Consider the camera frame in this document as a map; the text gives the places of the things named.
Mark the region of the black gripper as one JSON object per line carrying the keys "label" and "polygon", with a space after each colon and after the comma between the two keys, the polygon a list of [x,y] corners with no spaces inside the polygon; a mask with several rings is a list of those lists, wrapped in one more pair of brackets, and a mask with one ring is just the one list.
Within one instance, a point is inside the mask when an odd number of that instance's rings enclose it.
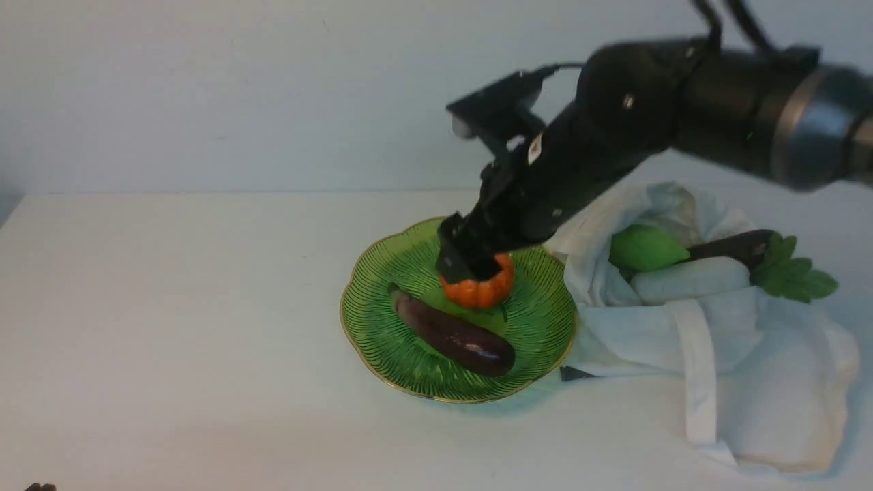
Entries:
{"label": "black gripper", "polygon": [[481,174],[478,202],[439,227],[436,269],[446,282],[490,280],[504,252],[530,248],[642,161],[670,146],[672,102],[572,102],[537,136],[507,144]]}

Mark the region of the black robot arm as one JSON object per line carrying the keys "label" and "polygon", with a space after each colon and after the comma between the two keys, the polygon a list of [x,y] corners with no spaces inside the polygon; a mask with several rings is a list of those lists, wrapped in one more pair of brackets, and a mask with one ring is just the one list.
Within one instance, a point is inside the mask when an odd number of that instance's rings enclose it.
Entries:
{"label": "black robot arm", "polygon": [[493,160],[477,204],[440,224],[436,269],[489,280],[496,255],[545,243],[652,155],[686,155],[813,192],[871,184],[871,80],[794,46],[767,56],[707,38],[611,44],[577,65],[554,121],[532,105],[561,64],[518,71],[450,103],[453,130]]}

